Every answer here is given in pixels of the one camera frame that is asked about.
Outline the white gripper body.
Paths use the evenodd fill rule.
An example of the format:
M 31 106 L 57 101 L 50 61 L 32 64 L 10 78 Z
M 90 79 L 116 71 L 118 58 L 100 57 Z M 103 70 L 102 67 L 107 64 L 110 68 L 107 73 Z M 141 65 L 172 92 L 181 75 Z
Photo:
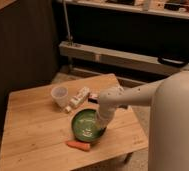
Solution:
M 98 129 L 104 129 L 113 120 L 115 108 L 99 107 L 95 114 L 95 125 Z

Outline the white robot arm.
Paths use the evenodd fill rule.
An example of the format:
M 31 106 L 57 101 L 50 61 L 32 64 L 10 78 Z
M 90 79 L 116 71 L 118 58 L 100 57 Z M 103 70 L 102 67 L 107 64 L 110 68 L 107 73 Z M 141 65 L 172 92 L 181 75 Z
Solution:
M 148 171 L 189 171 L 189 71 L 130 89 L 106 89 L 98 104 L 100 128 L 107 127 L 121 106 L 148 106 Z

